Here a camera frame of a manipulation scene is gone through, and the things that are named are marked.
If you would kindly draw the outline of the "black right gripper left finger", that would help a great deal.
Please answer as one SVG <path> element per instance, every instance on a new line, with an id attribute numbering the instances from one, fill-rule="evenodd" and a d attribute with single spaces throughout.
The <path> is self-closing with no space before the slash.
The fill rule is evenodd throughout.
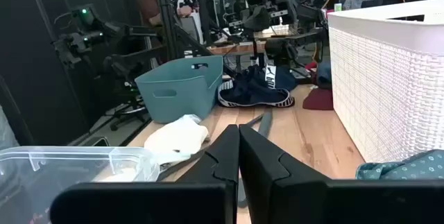
<path id="1" fill-rule="evenodd" d="M 235 223 L 240 134 L 229 125 L 175 182 L 88 182 L 60 193 L 53 224 Z"/>

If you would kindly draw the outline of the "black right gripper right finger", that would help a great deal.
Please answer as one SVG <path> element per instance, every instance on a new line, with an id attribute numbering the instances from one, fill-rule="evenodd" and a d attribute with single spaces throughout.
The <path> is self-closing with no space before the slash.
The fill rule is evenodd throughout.
<path id="1" fill-rule="evenodd" d="M 334 180 L 247 125 L 239 133 L 253 223 L 443 223 L 441 180 Z"/>

